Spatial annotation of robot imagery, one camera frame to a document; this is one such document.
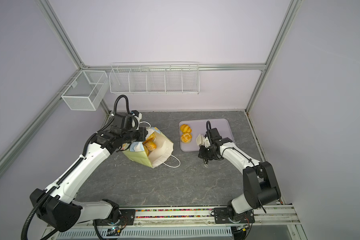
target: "table surface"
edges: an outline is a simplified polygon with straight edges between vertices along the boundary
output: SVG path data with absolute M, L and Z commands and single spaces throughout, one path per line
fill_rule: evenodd
M 178 123 L 185 120 L 225 118 L 236 145 L 254 159 L 260 154 L 251 129 L 241 111 L 224 112 L 149 112 L 142 121 L 160 129 L 173 142 L 178 168 L 164 164 L 149 168 L 114 152 L 84 182 L 76 200 L 95 202 L 110 199 L 121 207 L 226 205 L 243 193 L 242 174 L 228 160 L 210 161 L 208 167 L 198 152 L 180 149 Z M 177 166 L 170 157 L 166 164 Z

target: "white wall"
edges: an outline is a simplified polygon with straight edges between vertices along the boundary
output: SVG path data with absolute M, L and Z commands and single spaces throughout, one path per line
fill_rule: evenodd
M 75 70 L 33 0 L 0 0 L 0 155 Z
M 130 109 L 164 110 L 227 110 L 246 108 L 260 77 L 259 70 L 200 71 L 199 94 L 127 94 Z M 104 98 L 110 109 L 119 94 L 108 92 Z M 124 110 L 125 105 L 117 109 Z
M 250 112 L 308 239 L 360 239 L 360 0 L 306 0 Z
M 32 204 L 29 195 L 56 180 L 100 129 L 102 109 L 72 111 L 62 102 L 0 179 L 0 239 L 19 239 Z M 46 223 L 34 217 L 29 239 L 40 239 Z
M 264 63 L 290 0 L 51 0 L 85 64 Z

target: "bread bun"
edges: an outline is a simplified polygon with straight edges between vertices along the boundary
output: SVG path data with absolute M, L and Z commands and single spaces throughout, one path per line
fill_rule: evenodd
M 189 132 L 184 132 L 180 139 L 184 143 L 189 143 L 192 140 L 192 135 Z
M 180 126 L 180 131 L 181 132 L 189 132 L 191 133 L 192 132 L 192 129 L 187 125 L 187 124 L 183 124 Z
M 148 141 L 153 141 L 155 137 L 156 137 L 155 132 L 153 132 L 151 135 L 149 135 L 149 137 L 146 138 L 143 144 L 146 144 Z
M 145 151 L 145 153 L 147 154 L 147 156 L 149 155 L 149 150 L 148 150 L 148 147 L 145 147 L 145 146 L 143 146 L 144 147 L 144 151 Z
M 154 151 L 156 149 L 156 144 L 152 141 L 146 142 L 144 146 L 147 147 L 149 151 Z

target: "bread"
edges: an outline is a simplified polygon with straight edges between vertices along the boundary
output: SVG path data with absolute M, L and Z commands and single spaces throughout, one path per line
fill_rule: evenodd
M 145 147 L 145 146 L 143 146 L 144 147 L 144 151 L 145 151 L 145 153 L 147 154 L 147 156 L 149 155 L 149 150 L 148 150 L 148 147 Z
M 146 144 L 148 141 L 153 141 L 155 139 L 156 135 L 153 132 L 149 137 L 146 138 L 146 140 L 143 142 L 143 144 Z
M 192 140 L 192 135 L 189 132 L 184 132 L 180 139 L 184 143 L 189 143 Z
M 144 146 L 147 147 L 149 151 L 154 151 L 156 149 L 156 144 L 152 141 L 146 142 Z
M 191 133 L 192 129 L 187 124 L 183 124 L 183 125 L 180 126 L 180 131 L 182 131 L 183 133 L 184 132 Z

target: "wire basket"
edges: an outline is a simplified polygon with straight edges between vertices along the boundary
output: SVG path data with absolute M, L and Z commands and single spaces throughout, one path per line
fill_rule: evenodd
M 61 97 L 71 110 L 96 111 L 108 88 L 105 71 L 82 70 Z
M 198 65 L 112 66 L 111 93 L 181 94 L 200 92 Z

